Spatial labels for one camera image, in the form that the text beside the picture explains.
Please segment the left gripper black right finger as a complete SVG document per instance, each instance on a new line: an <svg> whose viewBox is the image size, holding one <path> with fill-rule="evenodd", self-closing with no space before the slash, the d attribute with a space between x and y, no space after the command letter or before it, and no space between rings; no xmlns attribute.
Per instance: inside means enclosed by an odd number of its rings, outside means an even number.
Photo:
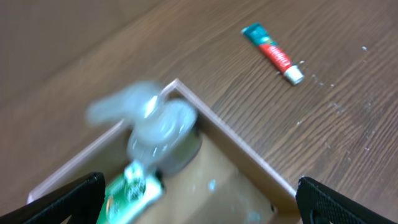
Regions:
<svg viewBox="0 0 398 224"><path fill-rule="evenodd" d="M295 199L303 224L396 224L311 177L299 179Z"/></svg>

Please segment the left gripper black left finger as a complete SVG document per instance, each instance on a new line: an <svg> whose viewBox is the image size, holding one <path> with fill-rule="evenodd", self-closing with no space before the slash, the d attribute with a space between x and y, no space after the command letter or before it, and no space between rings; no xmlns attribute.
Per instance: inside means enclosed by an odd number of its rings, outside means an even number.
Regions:
<svg viewBox="0 0 398 224"><path fill-rule="evenodd" d="M91 172L1 217L1 223L96 223L105 198L105 178Z"/></svg>

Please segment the green soap bar packet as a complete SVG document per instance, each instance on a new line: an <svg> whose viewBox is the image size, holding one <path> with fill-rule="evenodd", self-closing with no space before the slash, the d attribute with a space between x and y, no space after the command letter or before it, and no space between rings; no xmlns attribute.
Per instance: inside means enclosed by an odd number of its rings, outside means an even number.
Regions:
<svg viewBox="0 0 398 224"><path fill-rule="evenodd" d="M142 164L133 161L105 189L99 224L132 223L145 209L165 193L155 174L145 174Z"/></svg>

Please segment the clear soap pump bottle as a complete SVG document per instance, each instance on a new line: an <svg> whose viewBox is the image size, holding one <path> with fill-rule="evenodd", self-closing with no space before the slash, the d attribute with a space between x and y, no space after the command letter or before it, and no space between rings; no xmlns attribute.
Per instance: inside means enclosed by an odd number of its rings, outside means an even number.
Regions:
<svg viewBox="0 0 398 224"><path fill-rule="evenodd" d="M168 99L155 82L141 81L94 101L86 111L92 125L123 120L132 133L127 155L145 175L180 172L196 156L201 140L197 110L186 100Z"/></svg>

